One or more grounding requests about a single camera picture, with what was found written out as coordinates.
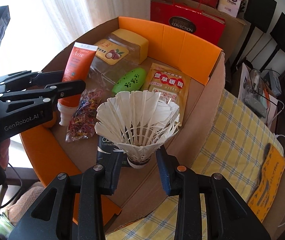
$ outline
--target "clear plastic bottle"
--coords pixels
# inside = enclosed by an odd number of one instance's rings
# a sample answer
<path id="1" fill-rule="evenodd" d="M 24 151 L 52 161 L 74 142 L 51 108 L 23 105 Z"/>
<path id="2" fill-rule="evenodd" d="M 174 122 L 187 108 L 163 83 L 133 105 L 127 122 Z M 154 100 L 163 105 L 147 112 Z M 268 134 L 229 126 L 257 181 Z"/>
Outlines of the clear plastic bottle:
<path id="1" fill-rule="evenodd" d="M 121 36 L 121 33 L 116 31 L 95 44 L 98 46 L 98 51 L 92 62 L 89 76 L 106 90 L 112 90 L 122 76 L 141 63 L 141 46 L 129 42 L 128 39 L 122 39 Z"/>

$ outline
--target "red circle with chinese character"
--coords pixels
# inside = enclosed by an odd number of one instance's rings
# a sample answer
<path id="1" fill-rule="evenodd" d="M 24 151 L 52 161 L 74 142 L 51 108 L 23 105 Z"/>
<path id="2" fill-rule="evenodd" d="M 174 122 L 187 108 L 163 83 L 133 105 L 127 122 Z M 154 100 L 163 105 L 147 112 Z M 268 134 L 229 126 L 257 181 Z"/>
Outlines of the red circle with chinese character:
<path id="1" fill-rule="evenodd" d="M 168 81 L 169 86 L 174 86 L 177 84 L 177 79 L 176 78 L 169 78 Z"/>
<path id="2" fill-rule="evenodd" d="M 181 78 L 179 78 L 176 82 L 176 85 L 178 88 L 182 89 L 184 84 L 183 84 L 183 80 Z"/>
<path id="3" fill-rule="evenodd" d="M 162 74 L 160 76 L 160 81 L 161 81 L 162 84 L 168 84 L 169 78 L 168 78 L 167 75 Z"/>
<path id="4" fill-rule="evenodd" d="M 155 75 L 154 75 L 154 78 L 160 78 L 160 76 L 161 76 L 161 72 L 160 71 L 157 71 L 156 73 L 155 73 Z"/>

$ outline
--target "avène sunscreen tube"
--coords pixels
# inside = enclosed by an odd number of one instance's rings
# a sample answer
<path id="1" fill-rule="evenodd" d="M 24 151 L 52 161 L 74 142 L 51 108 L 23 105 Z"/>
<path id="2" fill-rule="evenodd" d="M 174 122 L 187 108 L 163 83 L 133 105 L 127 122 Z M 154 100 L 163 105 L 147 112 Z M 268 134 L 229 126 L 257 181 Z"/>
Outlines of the avène sunscreen tube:
<path id="1" fill-rule="evenodd" d="M 63 82 L 79 79 L 86 80 L 97 49 L 97 46 L 75 42 L 67 62 Z M 80 97 L 81 95 L 75 95 L 58 100 L 58 110 L 61 117 L 60 125 L 69 125 L 72 115 L 77 110 Z"/>

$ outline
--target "black package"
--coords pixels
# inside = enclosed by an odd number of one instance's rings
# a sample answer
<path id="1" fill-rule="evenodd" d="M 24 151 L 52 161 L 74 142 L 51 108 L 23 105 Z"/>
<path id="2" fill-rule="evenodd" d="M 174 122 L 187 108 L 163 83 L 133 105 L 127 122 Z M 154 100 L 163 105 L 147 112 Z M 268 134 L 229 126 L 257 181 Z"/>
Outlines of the black package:
<path id="1" fill-rule="evenodd" d="M 110 158 L 111 154 L 123 154 L 122 167 L 131 167 L 127 160 L 127 154 L 122 152 L 113 142 L 109 141 L 107 138 L 100 136 L 98 138 L 97 147 L 97 164 L 100 164 L 102 158 Z"/>

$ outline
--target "plaid tablecloth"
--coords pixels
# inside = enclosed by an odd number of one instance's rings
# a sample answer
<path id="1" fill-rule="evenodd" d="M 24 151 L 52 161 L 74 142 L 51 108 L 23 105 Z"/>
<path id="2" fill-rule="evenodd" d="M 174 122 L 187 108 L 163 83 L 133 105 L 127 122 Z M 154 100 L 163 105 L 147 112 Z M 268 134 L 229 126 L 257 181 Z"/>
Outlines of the plaid tablecloth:
<path id="1" fill-rule="evenodd" d="M 223 91 L 213 126 L 191 169 L 211 176 L 221 173 L 248 201 L 258 186 L 263 153 L 271 143 L 283 155 L 283 148 L 271 131 L 232 94 Z M 202 200 L 203 239 L 207 222 Z M 169 240 L 174 238 L 178 197 L 168 197 L 150 215 L 107 236 L 107 240 Z"/>

